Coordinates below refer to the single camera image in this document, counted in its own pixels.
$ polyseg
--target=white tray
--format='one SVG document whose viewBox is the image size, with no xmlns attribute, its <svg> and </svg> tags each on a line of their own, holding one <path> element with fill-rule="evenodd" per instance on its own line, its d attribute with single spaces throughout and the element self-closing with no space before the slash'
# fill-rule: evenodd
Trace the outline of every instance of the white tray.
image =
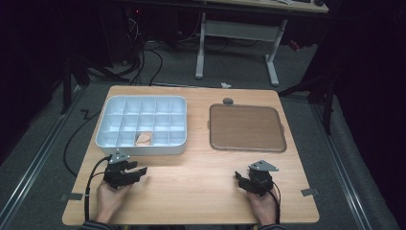
<svg viewBox="0 0 406 230">
<path fill-rule="evenodd" d="M 150 146 L 135 146 L 143 131 L 152 132 Z M 111 97 L 96 136 L 106 155 L 180 154 L 187 137 L 186 100 L 180 96 Z"/>
</svg>

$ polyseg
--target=gray carpet floor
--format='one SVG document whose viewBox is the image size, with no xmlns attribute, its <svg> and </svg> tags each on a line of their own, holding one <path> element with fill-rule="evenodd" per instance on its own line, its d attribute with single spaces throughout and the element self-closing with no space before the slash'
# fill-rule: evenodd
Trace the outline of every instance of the gray carpet floor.
<svg viewBox="0 0 406 230">
<path fill-rule="evenodd" d="M 256 44 L 250 49 L 261 52 L 266 45 Z M 158 47 L 154 51 L 160 54 L 163 60 L 162 69 L 154 79 L 158 85 L 164 86 L 166 83 L 219 88 L 222 82 L 226 82 L 231 84 L 232 88 L 276 91 L 282 91 L 301 80 L 317 49 L 317 46 L 313 46 L 295 52 L 289 47 L 281 46 L 275 59 L 280 86 L 274 87 L 270 84 L 263 56 L 258 53 L 253 54 L 251 51 L 247 52 L 246 48 L 228 46 L 218 52 L 207 52 L 204 78 L 196 80 L 194 78 L 197 54 L 195 47 L 181 47 L 174 50 L 165 44 L 157 46 L 156 43 L 152 43 L 148 46 L 149 48 Z M 145 68 L 141 74 L 143 85 L 149 82 L 160 65 L 160 59 L 154 53 L 145 52 L 145 55 Z M 108 89 L 115 84 L 126 83 L 93 78 L 87 88 L 78 90 L 76 103 L 66 117 L 61 132 L 56 136 L 39 174 L 29 185 L 29 191 L 25 197 L 22 197 L 23 201 L 15 209 L 16 212 L 12 214 L 11 221 L 7 224 L 8 229 L 78 228 L 77 226 L 66 226 L 61 221 L 66 205 L 66 201 L 62 197 L 71 192 L 75 182 L 75 178 L 63 165 L 63 152 L 73 133 L 86 122 L 82 110 L 88 110 L 89 116 L 100 111 Z M 285 226 L 288 229 L 362 228 L 354 217 L 348 198 L 343 192 L 340 177 L 334 170 L 331 146 L 328 144 L 328 140 L 332 140 L 335 148 L 340 152 L 353 186 L 368 214 L 371 226 L 364 229 L 398 229 L 352 142 L 345 119 L 340 112 L 339 103 L 334 102 L 331 121 L 332 135 L 326 137 L 323 129 L 320 128 L 320 121 L 315 115 L 314 105 L 308 104 L 305 93 L 297 93 L 281 98 L 281 100 L 310 187 L 316 188 L 320 192 L 314 196 L 320 213 L 318 222 L 312 224 L 286 223 Z M 53 100 L 33 119 L 29 130 L 0 168 L 2 185 L 0 207 L 7 206 L 9 198 L 41 149 L 48 133 L 60 119 L 61 109 L 62 89 L 59 87 L 55 91 Z M 74 172 L 79 170 L 96 122 L 97 117 L 84 125 L 67 149 L 67 163 Z"/>
</svg>

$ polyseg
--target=human hand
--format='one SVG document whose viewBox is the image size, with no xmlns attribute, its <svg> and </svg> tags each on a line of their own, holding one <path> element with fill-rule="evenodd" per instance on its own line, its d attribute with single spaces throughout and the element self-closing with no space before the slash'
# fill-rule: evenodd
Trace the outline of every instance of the human hand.
<svg viewBox="0 0 406 230">
<path fill-rule="evenodd" d="M 275 224 L 277 218 L 277 202 L 274 197 L 269 193 L 263 196 L 246 192 L 248 199 L 250 200 L 251 209 L 254 216 L 258 219 L 259 223 L 263 225 Z M 271 193 L 277 197 L 275 188 L 271 190 Z"/>
<path fill-rule="evenodd" d="M 131 190 L 131 187 L 132 184 L 119 187 L 116 190 L 103 180 L 98 188 L 98 213 L 95 221 L 108 224 L 119 211 L 125 195 Z"/>
</svg>

